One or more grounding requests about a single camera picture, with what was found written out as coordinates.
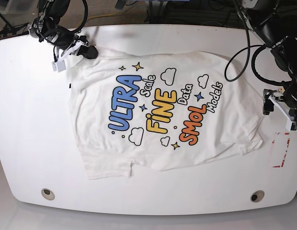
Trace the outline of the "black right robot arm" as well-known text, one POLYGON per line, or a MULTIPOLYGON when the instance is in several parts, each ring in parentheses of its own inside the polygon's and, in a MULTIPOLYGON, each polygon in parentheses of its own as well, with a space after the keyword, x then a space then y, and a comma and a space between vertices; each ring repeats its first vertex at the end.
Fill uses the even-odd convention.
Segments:
POLYGON ((53 45, 54 64, 63 63, 69 55, 83 56, 86 59, 95 59, 98 51, 89 44, 85 35, 79 35, 88 19, 87 1, 84 6, 83 20, 73 30, 59 25, 60 19, 67 12, 69 0, 40 0, 37 4, 37 18, 29 26, 29 34, 39 42, 46 41, 53 45))

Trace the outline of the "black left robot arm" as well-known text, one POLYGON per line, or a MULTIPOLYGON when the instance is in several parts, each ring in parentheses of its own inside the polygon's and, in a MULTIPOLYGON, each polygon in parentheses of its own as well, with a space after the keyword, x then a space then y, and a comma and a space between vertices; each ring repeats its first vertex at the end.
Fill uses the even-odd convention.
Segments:
POLYGON ((287 119, 287 130, 297 131, 297 39, 277 14, 278 1, 258 0, 252 8, 237 1, 234 5, 246 33, 253 32, 263 43, 256 46, 253 55, 247 55, 246 62, 258 80, 277 87, 263 91, 263 114, 269 115, 278 107, 287 119), (289 81, 268 80, 258 73, 256 58, 265 49, 270 50, 278 68, 289 75, 289 81))

